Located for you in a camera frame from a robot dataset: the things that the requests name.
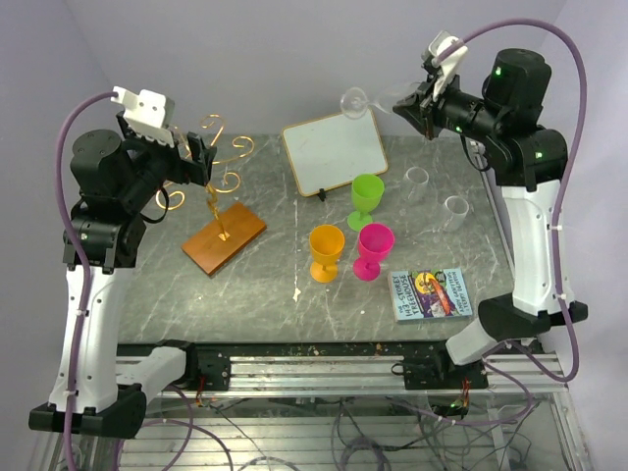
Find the pink plastic wine glass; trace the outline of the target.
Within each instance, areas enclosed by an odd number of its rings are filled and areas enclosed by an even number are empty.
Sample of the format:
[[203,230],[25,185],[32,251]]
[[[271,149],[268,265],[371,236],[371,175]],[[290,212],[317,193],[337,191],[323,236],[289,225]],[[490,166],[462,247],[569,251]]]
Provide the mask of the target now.
[[395,236],[388,226],[381,223],[366,225],[358,236],[354,275],[364,282],[376,280],[381,273],[381,264],[389,256],[394,244]]

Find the orange plastic wine glass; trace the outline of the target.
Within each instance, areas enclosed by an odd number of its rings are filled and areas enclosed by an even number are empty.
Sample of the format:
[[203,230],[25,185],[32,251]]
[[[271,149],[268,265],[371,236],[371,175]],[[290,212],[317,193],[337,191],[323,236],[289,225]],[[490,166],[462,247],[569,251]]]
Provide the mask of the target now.
[[319,283],[330,283],[338,274],[338,262],[345,244],[341,229],[333,225],[316,227],[309,236],[310,275]]

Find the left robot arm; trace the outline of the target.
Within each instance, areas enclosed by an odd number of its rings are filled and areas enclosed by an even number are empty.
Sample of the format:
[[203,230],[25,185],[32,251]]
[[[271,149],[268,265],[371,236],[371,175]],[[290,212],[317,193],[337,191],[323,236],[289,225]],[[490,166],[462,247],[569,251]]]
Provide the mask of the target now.
[[117,363],[126,291],[152,222],[144,207],[166,182],[205,186],[211,177],[216,147],[193,132],[187,139],[190,159],[132,131],[88,131],[75,141],[71,171],[79,200],[64,232],[64,350],[52,393],[29,413],[31,429],[131,439],[158,393],[198,382],[197,349],[185,340],[160,340],[133,363]]

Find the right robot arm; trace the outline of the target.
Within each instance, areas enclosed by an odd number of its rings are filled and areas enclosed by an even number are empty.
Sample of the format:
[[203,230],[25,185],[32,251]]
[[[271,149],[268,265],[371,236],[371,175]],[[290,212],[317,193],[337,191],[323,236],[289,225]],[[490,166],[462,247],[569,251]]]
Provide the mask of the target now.
[[530,50],[501,50],[476,97],[460,88],[460,60],[454,53],[439,63],[435,53],[425,52],[426,79],[392,107],[429,140],[448,130],[482,144],[510,222],[514,288],[481,301],[476,320],[446,341],[448,355],[434,362],[432,373],[447,389],[466,378],[466,364],[504,342],[533,338],[556,326],[573,335],[574,324],[588,317],[559,255],[567,143],[559,131],[538,123],[550,65]]

